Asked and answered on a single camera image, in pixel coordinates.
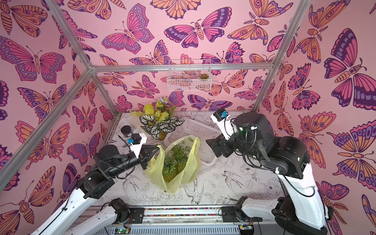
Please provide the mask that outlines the yellow-green plastic bag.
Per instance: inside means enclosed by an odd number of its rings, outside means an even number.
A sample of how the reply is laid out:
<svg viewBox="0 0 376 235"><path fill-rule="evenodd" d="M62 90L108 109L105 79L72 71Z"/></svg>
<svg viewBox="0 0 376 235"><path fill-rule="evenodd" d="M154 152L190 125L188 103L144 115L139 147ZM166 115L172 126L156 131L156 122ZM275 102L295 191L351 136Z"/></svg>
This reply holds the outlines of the yellow-green plastic bag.
<svg viewBox="0 0 376 235"><path fill-rule="evenodd" d="M144 174L151 182L168 193L176 193L182 184L196 180L201 170L200 140L189 135L158 152L148 163Z"/></svg>

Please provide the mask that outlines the pineapple with leafy crown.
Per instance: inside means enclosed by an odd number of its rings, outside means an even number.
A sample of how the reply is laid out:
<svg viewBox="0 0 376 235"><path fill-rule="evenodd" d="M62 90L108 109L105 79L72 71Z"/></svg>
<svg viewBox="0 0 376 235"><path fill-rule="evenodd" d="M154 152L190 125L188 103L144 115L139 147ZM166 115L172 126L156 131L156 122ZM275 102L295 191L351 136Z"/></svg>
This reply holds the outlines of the pineapple with leafy crown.
<svg viewBox="0 0 376 235"><path fill-rule="evenodd" d="M166 182L171 182L178 175L176 169L176 161L172 155L168 155L164 158L164 167L162 170L162 176Z"/></svg>

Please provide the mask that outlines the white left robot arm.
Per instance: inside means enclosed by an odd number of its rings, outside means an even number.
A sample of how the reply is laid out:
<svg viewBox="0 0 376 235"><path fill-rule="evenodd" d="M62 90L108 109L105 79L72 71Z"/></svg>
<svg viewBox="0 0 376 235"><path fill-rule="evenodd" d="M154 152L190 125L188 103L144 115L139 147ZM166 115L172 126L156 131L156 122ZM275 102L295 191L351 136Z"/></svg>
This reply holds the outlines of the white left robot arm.
<svg viewBox="0 0 376 235"><path fill-rule="evenodd" d="M122 199L110 201L102 211L71 227L91 205L97 202L115 183L114 179L140 165L146 169L160 150L157 145L140 145L140 152L120 154L115 145L104 146L94 155L95 165L76 185L76 189L38 229L35 235L91 235L114 222L124 224L135 219L132 209Z"/></svg>

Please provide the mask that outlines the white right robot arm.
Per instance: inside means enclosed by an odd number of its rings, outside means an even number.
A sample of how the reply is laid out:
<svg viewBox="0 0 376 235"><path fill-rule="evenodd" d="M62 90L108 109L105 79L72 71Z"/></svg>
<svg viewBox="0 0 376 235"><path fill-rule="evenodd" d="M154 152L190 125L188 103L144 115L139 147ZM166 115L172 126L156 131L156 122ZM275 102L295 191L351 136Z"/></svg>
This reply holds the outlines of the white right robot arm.
<svg viewBox="0 0 376 235"><path fill-rule="evenodd" d="M305 144L292 136L276 137L267 118L247 112L231 118L225 109L211 116L221 134L208 139L216 157L238 154L250 167L275 173L287 196L256 200L242 196L231 213L242 222L274 220L293 235L325 235L334 210L325 205L316 186Z"/></svg>

